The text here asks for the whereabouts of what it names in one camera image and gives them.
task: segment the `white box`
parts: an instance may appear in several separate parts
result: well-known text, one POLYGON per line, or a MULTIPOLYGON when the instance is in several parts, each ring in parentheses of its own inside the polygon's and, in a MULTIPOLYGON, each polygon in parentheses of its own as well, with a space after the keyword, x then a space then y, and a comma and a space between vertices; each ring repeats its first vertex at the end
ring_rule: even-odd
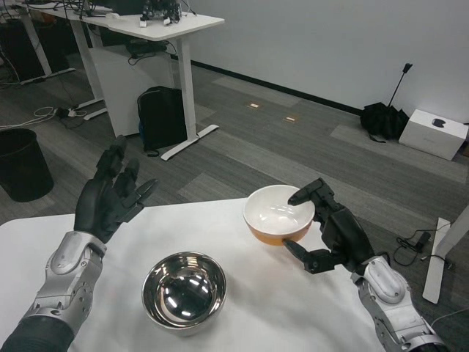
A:
POLYGON ((469 127, 422 110, 415 110, 400 144, 452 160, 466 140, 469 127))

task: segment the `black backpack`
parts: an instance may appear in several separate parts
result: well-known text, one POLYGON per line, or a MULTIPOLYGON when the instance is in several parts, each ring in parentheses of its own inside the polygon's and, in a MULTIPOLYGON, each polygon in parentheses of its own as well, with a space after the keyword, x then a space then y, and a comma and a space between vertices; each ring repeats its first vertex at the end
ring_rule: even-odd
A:
POLYGON ((155 151, 187 139, 180 89, 153 87, 140 95, 137 102, 144 151, 155 151))

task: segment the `desk leg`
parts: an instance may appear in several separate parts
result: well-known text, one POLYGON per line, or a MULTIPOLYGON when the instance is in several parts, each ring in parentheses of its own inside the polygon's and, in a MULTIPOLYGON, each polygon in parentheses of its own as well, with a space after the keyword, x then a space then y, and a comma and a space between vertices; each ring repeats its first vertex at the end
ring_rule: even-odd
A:
POLYGON ((193 101, 192 68, 191 68, 191 50, 188 36, 177 39, 177 55, 179 58, 179 75, 181 80, 182 103, 184 104, 185 129, 188 134, 187 141, 177 145, 164 153, 161 158, 164 161, 169 160, 174 155, 183 151, 191 144, 197 142, 200 138, 206 136, 218 128, 217 125, 210 125, 197 133, 196 129, 196 108, 193 101))
POLYGON ((70 21, 72 26, 73 34, 75 35, 76 45, 80 51, 81 59, 83 60, 83 66, 85 67, 86 76, 88 77, 89 85, 93 91, 95 99, 103 99, 103 91, 101 84, 97 78, 97 72, 95 64, 91 58, 91 53, 88 49, 88 43, 86 42, 85 33, 80 21, 70 21))
POLYGON ((34 28, 34 24, 32 23, 31 17, 29 17, 28 13, 21 13, 21 22, 23 22, 29 40, 31 40, 32 47, 36 49, 36 55, 43 67, 44 76, 49 76, 52 74, 51 66, 49 65, 43 46, 41 45, 36 29, 34 28))
MULTIPOLYGON (((72 26, 73 35, 75 35, 75 41, 78 46, 78 51, 80 51, 81 60, 83 61, 83 66, 85 67, 86 77, 88 77, 89 85, 91 86, 91 90, 93 91, 93 95, 95 99, 88 101, 86 103, 82 103, 78 106, 78 109, 83 108, 88 105, 92 105, 98 103, 103 100, 103 90, 101 88, 101 84, 99 78, 97 77, 96 67, 93 63, 93 59, 91 57, 91 53, 89 52, 88 43, 86 42, 86 36, 81 26, 80 21, 70 21, 70 25, 72 26)), ((96 45, 97 47, 102 47, 103 43, 101 42, 101 38, 95 35, 91 30, 89 30, 89 35, 92 40, 92 44, 96 45)), ((99 116, 107 112, 107 109, 101 109, 96 111, 92 114, 88 114, 85 117, 85 120, 90 120, 93 117, 99 116)))
POLYGON ((435 241, 433 242, 432 255, 426 274, 425 288, 422 296, 434 304, 440 298, 441 282, 443 281, 443 271, 446 255, 451 251, 469 230, 469 205, 459 215, 456 221, 451 224, 444 219, 438 219, 435 241))

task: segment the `bowl rim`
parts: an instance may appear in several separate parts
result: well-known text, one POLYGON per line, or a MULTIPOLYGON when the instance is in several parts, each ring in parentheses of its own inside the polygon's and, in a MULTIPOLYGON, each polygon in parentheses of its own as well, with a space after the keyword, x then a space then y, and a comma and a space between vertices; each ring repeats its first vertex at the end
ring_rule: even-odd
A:
POLYGON ((158 263, 156 263, 151 269, 150 271, 148 272, 148 274, 145 276, 145 280, 144 280, 144 284, 142 285, 141 287, 141 303, 143 304, 144 306, 144 311, 145 313, 148 315, 148 317, 152 320, 153 323, 157 324, 158 326, 161 326, 165 329, 168 329, 168 330, 173 330, 173 331, 184 331, 184 330, 191 330, 191 329, 194 329, 196 328, 197 326, 199 326, 200 324, 208 321, 211 317, 215 316, 216 315, 216 312, 218 312, 219 310, 221 310, 221 308, 223 308, 223 305, 225 304, 225 300, 226 300, 226 275, 225 275, 225 272, 224 270, 222 269, 222 267, 220 266, 220 264, 218 264, 218 262, 216 260, 214 260, 213 258, 211 258, 211 256, 209 255, 206 255, 204 253, 200 253, 200 252, 190 252, 190 251, 186 251, 186 252, 178 252, 178 253, 174 253, 174 254, 170 254, 169 256, 167 257, 164 257, 162 260, 160 260, 158 263), (165 325, 165 324, 162 324, 160 323, 159 321, 155 320, 153 318, 153 316, 148 312, 148 309, 147 307, 145 306, 145 300, 144 300, 144 288, 145 288, 145 284, 147 283, 147 280, 149 278, 149 276, 153 273, 153 271, 158 267, 158 266, 161 266, 161 264, 163 264, 163 262, 166 262, 169 258, 173 258, 173 257, 176 257, 178 255, 199 255, 199 256, 202 256, 203 258, 209 260, 210 262, 212 262, 213 264, 215 264, 215 267, 220 271, 221 273, 221 277, 223 279, 223 282, 224 282, 224 291, 222 292, 223 295, 221 297, 221 303, 220 305, 215 309, 213 310, 204 320, 202 321, 199 321, 197 324, 195 325, 192 325, 192 326, 170 326, 170 325, 165 325))
POLYGON ((291 185, 270 185, 270 186, 265 186, 265 187, 262 187, 262 188, 259 188, 257 191, 251 193, 251 195, 248 197, 248 199, 246 200, 246 203, 244 204, 244 209, 243 209, 243 217, 244 217, 244 221, 246 221, 246 224, 248 224, 250 227, 252 227, 253 229, 255 229, 256 231, 259 231, 260 233, 262 233, 263 235, 267 235, 271 238, 276 238, 276 237, 281 237, 281 236, 286 236, 286 235, 293 235, 295 234, 296 232, 298 231, 301 231, 301 230, 304 230, 305 228, 307 228, 311 222, 313 221, 313 218, 314 218, 314 214, 316 213, 316 207, 314 206, 314 203, 312 203, 313 205, 313 213, 311 214, 311 216, 309 217, 308 221, 302 226, 302 227, 299 227, 297 228, 295 231, 293 232, 282 232, 282 233, 276 233, 276 234, 271 234, 271 233, 266 233, 264 231, 261 231, 259 230, 258 228, 256 228, 247 218, 246 216, 246 207, 249 203, 249 200, 251 200, 251 198, 260 193, 261 191, 264 191, 268 188, 274 188, 274 187, 284 187, 284 188, 290 188, 292 190, 294 190, 295 192, 296 191, 299 191, 300 189, 298 187, 295 187, 295 186, 291 186, 291 185))

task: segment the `white desk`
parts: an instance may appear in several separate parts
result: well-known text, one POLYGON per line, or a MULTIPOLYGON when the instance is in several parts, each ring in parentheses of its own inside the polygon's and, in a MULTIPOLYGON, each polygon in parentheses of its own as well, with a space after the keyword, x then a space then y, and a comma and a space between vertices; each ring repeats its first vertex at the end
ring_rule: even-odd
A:
POLYGON ((197 132, 196 129, 196 111, 193 101, 192 69, 191 69, 191 51, 189 48, 188 34, 202 29, 217 26, 224 23, 222 18, 214 18, 203 15, 193 15, 184 13, 181 21, 177 24, 164 26, 163 21, 148 21, 147 28, 140 28, 140 15, 121 16, 120 18, 84 18, 83 22, 94 24, 96 26, 106 27, 113 32, 119 32, 133 37, 161 41, 168 39, 177 40, 177 55, 179 58, 179 71, 182 90, 182 101, 184 103, 185 127, 188 139, 164 153, 161 158, 165 161, 178 154, 191 144, 197 142, 200 138, 218 128, 217 125, 211 125, 204 130, 197 132))
MULTIPOLYGON (((21 6, 24 9, 28 8, 25 4, 18 3, 17 5, 21 6)), ((86 76, 88 78, 89 85, 91 86, 93 95, 95 97, 93 100, 90 100, 90 101, 87 101, 85 103, 81 103, 80 105, 78 105, 77 109, 82 109, 86 106, 90 106, 92 104, 102 101, 103 91, 101 89, 100 82, 97 78, 96 69, 93 64, 91 54, 89 52, 88 43, 86 42, 86 37, 83 31, 83 27, 81 26, 81 23, 80 23, 80 16, 76 15, 72 10, 67 10, 67 12, 65 12, 63 7, 58 7, 56 10, 52 10, 52 8, 55 5, 56 5, 55 3, 32 5, 34 9, 31 8, 31 10, 43 12, 48 15, 52 15, 52 16, 56 16, 60 18, 65 18, 70 21, 70 25, 72 26, 72 30, 73 30, 73 35, 75 36, 75 41, 78 46, 78 50, 80 51, 81 59, 83 61, 83 65, 86 71, 86 76)), ((37 38, 37 35, 34 29, 34 25, 31 21, 31 18, 29 17, 29 14, 27 12, 22 13, 21 20, 23 21, 24 26, 26 27, 26 30, 28 31, 29 37, 31 38, 33 42, 34 36, 37 38)), ((103 46, 103 43, 101 42, 101 38, 98 35, 94 34, 92 31, 89 31, 89 36, 91 38, 93 47, 99 48, 103 46)), ((41 50, 39 51, 39 47, 38 47, 38 57, 39 56, 42 57, 40 53, 43 53, 42 47, 40 48, 41 50)), ((44 62, 47 62, 47 58, 45 58, 45 54, 43 55, 43 59, 41 62, 42 62, 42 65, 44 65, 44 62)), ((105 112, 107 112, 107 109, 100 109, 91 114, 87 114, 84 119, 90 120, 93 117, 104 114, 105 112)))
MULTIPOLYGON (((108 243, 88 320, 70 351, 383 351, 350 273, 311 275, 283 247, 260 243, 243 221, 245 199, 147 208, 108 243), (153 325, 141 287, 159 260, 208 254, 227 278, 215 324, 192 337, 153 325)), ((44 282, 44 266, 73 228, 73 215, 0 227, 0 344, 44 282)), ((325 248, 313 226, 301 243, 325 248)))

